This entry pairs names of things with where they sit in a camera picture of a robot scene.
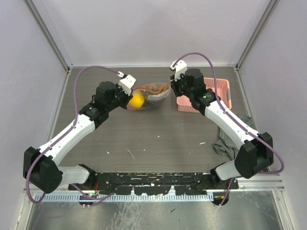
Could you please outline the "yellow lemon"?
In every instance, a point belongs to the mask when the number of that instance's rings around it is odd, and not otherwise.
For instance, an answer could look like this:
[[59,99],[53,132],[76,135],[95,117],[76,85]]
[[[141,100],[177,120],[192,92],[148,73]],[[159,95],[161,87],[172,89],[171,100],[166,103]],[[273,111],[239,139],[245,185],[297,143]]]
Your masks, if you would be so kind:
[[133,109],[139,109],[143,106],[145,98],[141,93],[133,95],[133,98],[129,101],[129,106]]

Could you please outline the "clear zip bag orange zipper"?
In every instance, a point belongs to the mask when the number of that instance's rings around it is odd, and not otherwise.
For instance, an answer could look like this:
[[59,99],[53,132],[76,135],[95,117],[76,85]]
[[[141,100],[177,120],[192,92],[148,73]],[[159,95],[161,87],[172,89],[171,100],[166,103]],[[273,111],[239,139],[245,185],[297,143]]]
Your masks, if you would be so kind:
[[160,107],[171,92],[170,83],[166,83],[166,84],[169,84],[169,89],[160,94],[149,93],[145,88],[146,85],[134,88],[132,90],[132,95],[141,93],[145,98],[145,102],[143,106],[139,109],[131,108],[128,103],[128,109],[132,111],[137,111],[137,110],[152,109],[152,108]]

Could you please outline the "brown longan bunch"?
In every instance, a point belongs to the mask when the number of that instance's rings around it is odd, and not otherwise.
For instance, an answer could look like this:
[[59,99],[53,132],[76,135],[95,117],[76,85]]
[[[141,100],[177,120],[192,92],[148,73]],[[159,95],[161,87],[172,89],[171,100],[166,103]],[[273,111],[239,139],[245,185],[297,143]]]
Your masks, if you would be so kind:
[[169,84],[166,83],[152,83],[146,85],[146,90],[151,94],[160,94],[169,89]]

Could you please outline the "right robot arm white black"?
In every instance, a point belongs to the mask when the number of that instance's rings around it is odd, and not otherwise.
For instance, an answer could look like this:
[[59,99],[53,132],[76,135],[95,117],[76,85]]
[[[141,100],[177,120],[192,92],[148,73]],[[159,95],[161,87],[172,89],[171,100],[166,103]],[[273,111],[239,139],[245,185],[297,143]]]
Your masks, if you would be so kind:
[[273,139],[267,132],[260,134],[239,119],[204,83],[199,69],[188,69],[170,77],[175,95],[188,97],[194,109],[215,122],[238,148],[237,155],[211,169],[210,182],[220,189],[235,177],[249,179],[274,162]]

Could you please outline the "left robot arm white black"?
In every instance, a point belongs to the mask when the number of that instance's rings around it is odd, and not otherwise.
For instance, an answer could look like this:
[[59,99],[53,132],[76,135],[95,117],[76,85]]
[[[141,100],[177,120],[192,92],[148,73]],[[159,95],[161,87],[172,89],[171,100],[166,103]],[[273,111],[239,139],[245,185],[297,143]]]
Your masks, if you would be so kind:
[[90,103],[79,111],[71,124],[39,148],[29,147],[24,153],[23,177],[26,183],[35,185],[46,194],[66,184],[79,184],[85,190],[94,188],[96,178],[92,169],[85,165],[60,167],[59,164],[79,141],[108,119],[112,110],[127,107],[134,83],[127,79],[118,84],[101,82]]

